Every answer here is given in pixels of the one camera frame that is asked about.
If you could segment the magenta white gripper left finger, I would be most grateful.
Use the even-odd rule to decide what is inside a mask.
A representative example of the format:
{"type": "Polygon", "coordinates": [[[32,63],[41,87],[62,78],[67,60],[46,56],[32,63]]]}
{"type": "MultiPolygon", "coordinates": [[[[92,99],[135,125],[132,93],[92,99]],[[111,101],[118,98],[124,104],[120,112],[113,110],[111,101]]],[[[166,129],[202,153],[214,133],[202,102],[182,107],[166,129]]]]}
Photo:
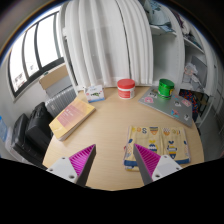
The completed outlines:
{"type": "Polygon", "coordinates": [[[81,187],[86,185],[89,172],[96,156],[96,145],[88,146],[70,157],[61,157],[48,172],[81,187]]]}

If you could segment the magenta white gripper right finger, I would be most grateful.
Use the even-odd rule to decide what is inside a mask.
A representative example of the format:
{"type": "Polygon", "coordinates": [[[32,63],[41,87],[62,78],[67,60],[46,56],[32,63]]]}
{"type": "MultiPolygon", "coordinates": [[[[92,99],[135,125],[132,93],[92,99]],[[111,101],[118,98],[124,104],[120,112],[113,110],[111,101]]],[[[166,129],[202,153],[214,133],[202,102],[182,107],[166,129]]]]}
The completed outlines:
{"type": "Polygon", "coordinates": [[[138,144],[134,145],[133,154],[145,185],[182,169],[170,156],[160,156],[138,144]]]}

